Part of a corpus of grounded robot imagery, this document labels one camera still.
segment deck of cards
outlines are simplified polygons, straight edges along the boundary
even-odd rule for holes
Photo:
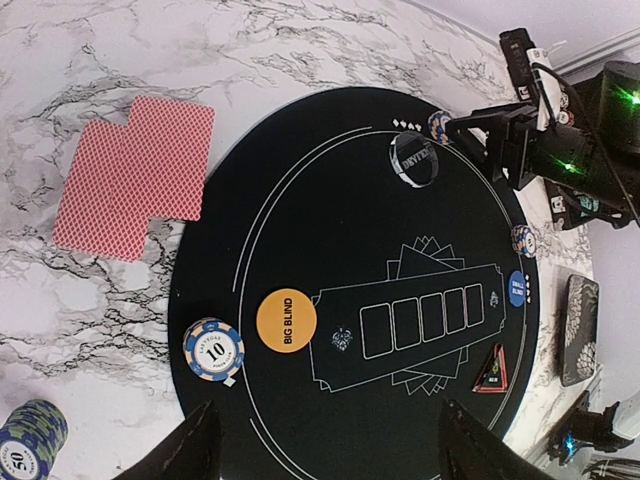
[[[56,245],[133,262],[150,217],[198,220],[214,117],[209,107],[137,97],[126,127],[89,122],[62,196]]]

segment phone case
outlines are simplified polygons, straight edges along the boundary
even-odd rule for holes
[[[569,277],[560,325],[560,371],[565,387],[595,372],[599,293],[600,286],[593,280],[581,275]]]

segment cable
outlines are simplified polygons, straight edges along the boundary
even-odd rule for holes
[[[534,71],[534,77],[536,87],[538,87],[538,91],[540,92],[540,95],[542,95],[542,100],[544,101],[544,105],[547,107],[547,112],[549,113],[549,124],[551,125],[551,129],[555,132],[558,121],[556,120],[556,116],[553,114],[551,100],[549,100],[547,90],[544,88],[544,84],[542,83],[542,77],[540,77],[540,74],[537,71]]]
[[[630,208],[631,213],[633,215],[633,219],[635,220],[636,224],[638,225],[638,228],[640,228],[640,217],[638,216],[638,212],[636,211],[636,208],[633,206],[633,202],[631,201],[631,197],[629,196],[629,193],[627,192],[627,189],[625,188],[624,184],[622,183],[622,180],[620,180],[620,176],[618,175],[618,172],[616,172],[616,169],[613,166],[613,163],[611,162],[611,158],[609,157],[609,152],[607,151],[607,147],[604,145],[604,142],[602,141],[602,138],[600,137],[600,134],[598,133],[598,130],[595,128],[595,126],[591,122],[591,119],[587,115],[587,110],[584,107],[584,103],[582,103],[582,99],[580,98],[580,95],[578,94],[576,89],[573,87],[573,85],[569,84],[569,82],[567,82],[564,78],[562,78],[560,75],[558,75],[555,71],[553,71],[552,69],[550,69],[546,65],[534,62],[534,63],[531,64],[531,68],[534,68],[536,70],[542,70],[543,72],[546,72],[549,75],[551,75],[553,78],[555,78],[558,81],[558,83],[560,83],[561,85],[563,85],[565,87],[565,89],[567,90],[567,93],[569,94],[569,96],[573,100],[575,100],[575,102],[576,102],[576,104],[578,106],[579,113],[584,117],[584,121],[587,124],[587,128],[589,130],[589,133],[591,133],[591,135],[593,136],[593,140],[594,140],[594,142],[596,144],[596,147],[600,151],[600,154],[604,158],[604,161],[607,164],[607,167],[609,168],[609,170],[611,171],[611,174],[613,175],[613,178],[615,179],[616,183],[620,187],[620,190],[622,191],[622,194],[624,195],[624,199],[627,202],[627,204],[629,205],[629,208]]]
[[[582,473],[602,480],[640,479],[640,462],[626,458],[605,459],[587,466]]]

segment blue button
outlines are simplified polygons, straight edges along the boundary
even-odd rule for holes
[[[521,307],[524,305],[524,301],[527,297],[527,285],[524,280],[524,275],[519,270],[516,270],[509,277],[509,302],[514,307]]]

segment white marble surface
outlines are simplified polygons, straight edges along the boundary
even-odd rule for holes
[[[345,85],[454,114],[514,98],[494,45],[393,0],[0,0],[0,418],[33,397],[65,412],[51,478],[109,479],[182,419],[165,342],[182,225],[154,220],[134,264],[52,244],[83,126],[126,123],[139,94],[210,105],[213,168],[273,110]],[[551,231],[539,184],[521,199],[544,239],[537,360],[507,437],[523,453],[579,390],[552,368],[554,269],[591,262],[584,231]]]

